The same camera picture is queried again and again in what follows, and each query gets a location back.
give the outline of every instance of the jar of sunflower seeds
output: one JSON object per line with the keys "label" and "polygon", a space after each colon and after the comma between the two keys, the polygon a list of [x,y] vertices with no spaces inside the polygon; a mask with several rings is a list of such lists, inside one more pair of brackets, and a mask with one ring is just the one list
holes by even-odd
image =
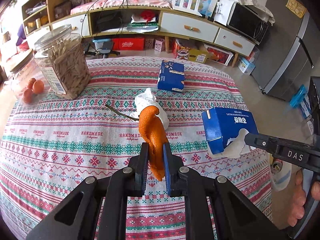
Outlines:
{"label": "jar of sunflower seeds", "polygon": [[63,25],[36,41],[35,49],[35,61],[54,93],[75,99],[91,79],[80,34]]}

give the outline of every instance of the floor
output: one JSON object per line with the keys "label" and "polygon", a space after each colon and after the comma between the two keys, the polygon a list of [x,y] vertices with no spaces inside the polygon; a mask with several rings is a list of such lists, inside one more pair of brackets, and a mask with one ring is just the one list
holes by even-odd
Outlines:
{"label": "floor", "polygon": [[[158,52],[153,49],[147,51],[121,51],[120,56],[173,57],[171,53]],[[298,110],[290,109],[284,101],[262,95],[254,78],[244,75],[237,67],[224,66],[210,60],[207,61],[207,64],[226,72],[234,79],[244,102],[254,116],[260,133],[301,142],[308,140],[310,135],[305,125],[303,125],[303,120]],[[6,87],[0,91],[0,102],[5,102],[5,107],[0,108],[1,137],[6,120],[15,102],[13,93]],[[272,192],[273,222],[279,228],[287,226],[286,216],[290,206],[290,198],[293,194],[294,176],[297,170],[297,167],[293,167],[291,180],[286,189],[280,192]]]}

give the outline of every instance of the white drawer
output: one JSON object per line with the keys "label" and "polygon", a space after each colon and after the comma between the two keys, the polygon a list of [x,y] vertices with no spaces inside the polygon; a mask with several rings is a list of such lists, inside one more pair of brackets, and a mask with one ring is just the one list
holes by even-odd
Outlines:
{"label": "white drawer", "polygon": [[163,13],[160,31],[213,42],[219,27],[182,15]]}
{"label": "white drawer", "polygon": [[27,36],[26,39],[28,41],[28,45],[30,49],[35,49],[35,43],[39,40],[43,35],[50,32],[50,26],[41,28],[40,30],[32,33],[31,35]]}
{"label": "white drawer", "polygon": [[71,24],[71,27],[74,29],[72,33],[79,33],[81,35],[81,28],[82,28],[82,36],[89,36],[89,22],[88,22],[88,16],[84,17],[85,14],[74,16],[67,18],[65,20],[56,22],[52,24],[52,28],[56,29],[62,25],[65,24]]}
{"label": "white drawer", "polygon": [[227,49],[239,52],[245,56],[249,56],[254,47],[253,42],[250,42],[240,35],[234,34],[225,29],[219,30],[214,43]]}

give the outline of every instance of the red box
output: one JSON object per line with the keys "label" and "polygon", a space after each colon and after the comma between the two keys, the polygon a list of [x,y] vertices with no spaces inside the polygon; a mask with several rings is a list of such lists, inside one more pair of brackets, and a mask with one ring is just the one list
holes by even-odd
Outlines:
{"label": "red box", "polygon": [[116,38],[112,39],[114,42],[113,50],[143,50],[144,38]]}

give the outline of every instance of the cabinet leg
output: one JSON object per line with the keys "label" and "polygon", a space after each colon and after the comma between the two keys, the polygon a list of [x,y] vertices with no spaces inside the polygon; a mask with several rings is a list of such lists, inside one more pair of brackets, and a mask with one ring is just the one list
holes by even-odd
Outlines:
{"label": "cabinet leg", "polygon": [[165,52],[169,53],[169,47],[170,47],[169,37],[165,36],[164,41],[165,41]]}
{"label": "cabinet leg", "polygon": [[236,64],[236,62],[237,62],[237,59],[238,59],[238,56],[239,56],[239,54],[236,53],[236,54],[235,54],[235,57],[233,58],[233,62],[232,62],[232,64],[231,64],[231,67],[234,67],[234,66],[235,66],[235,64]]}

